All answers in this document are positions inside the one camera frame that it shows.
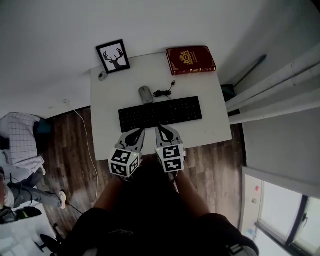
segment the computer mouse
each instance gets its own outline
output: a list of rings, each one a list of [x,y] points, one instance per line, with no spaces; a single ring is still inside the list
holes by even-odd
[[[154,97],[152,96],[148,86],[140,87],[139,94],[144,104],[152,103],[154,101]]]

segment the shoe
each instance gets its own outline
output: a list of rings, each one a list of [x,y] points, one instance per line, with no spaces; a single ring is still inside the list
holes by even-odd
[[[43,176],[45,176],[47,172],[46,172],[46,170],[45,170],[44,166],[43,166],[43,165],[41,165],[39,169],[41,170],[42,175],[43,175]]]
[[[67,196],[66,196],[65,192],[60,191],[59,192],[59,198],[60,198],[60,200],[62,202],[62,205],[61,205],[60,208],[61,209],[65,209],[66,208],[66,200],[67,200]]]

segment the deer antler artwork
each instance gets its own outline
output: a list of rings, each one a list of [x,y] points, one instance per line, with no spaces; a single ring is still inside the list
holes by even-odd
[[[120,65],[118,63],[118,60],[124,55],[124,53],[122,52],[122,50],[120,50],[119,48],[116,49],[119,53],[119,57],[117,57],[116,55],[114,55],[115,59],[113,60],[111,57],[108,58],[109,55],[107,55],[107,51],[104,52],[103,57],[106,61],[109,61],[110,63],[112,63],[114,65],[114,67],[116,69],[121,68],[122,65]]]

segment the book cover emblem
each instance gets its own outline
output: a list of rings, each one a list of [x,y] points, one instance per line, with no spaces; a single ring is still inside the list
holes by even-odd
[[[180,60],[184,63],[184,64],[187,64],[187,65],[193,65],[194,62],[192,61],[192,58],[191,58],[191,54],[189,53],[188,50],[186,51],[183,51],[183,52],[180,52]]]

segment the floor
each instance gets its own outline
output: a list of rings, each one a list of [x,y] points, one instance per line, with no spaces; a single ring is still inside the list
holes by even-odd
[[[80,110],[79,114],[85,121],[90,152],[99,175],[99,196],[111,177],[108,161],[95,161],[90,108]],[[52,192],[64,190],[69,204],[85,212],[95,204],[97,175],[88,153],[82,120],[75,113],[67,113],[51,121],[53,134],[43,156],[47,174],[38,187]],[[243,166],[241,127],[232,125],[231,133],[232,140],[188,148],[184,171],[210,210],[226,216],[239,227]],[[81,216],[70,206],[66,209],[45,206],[45,210],[50,223],[57,223],[65,235]]]

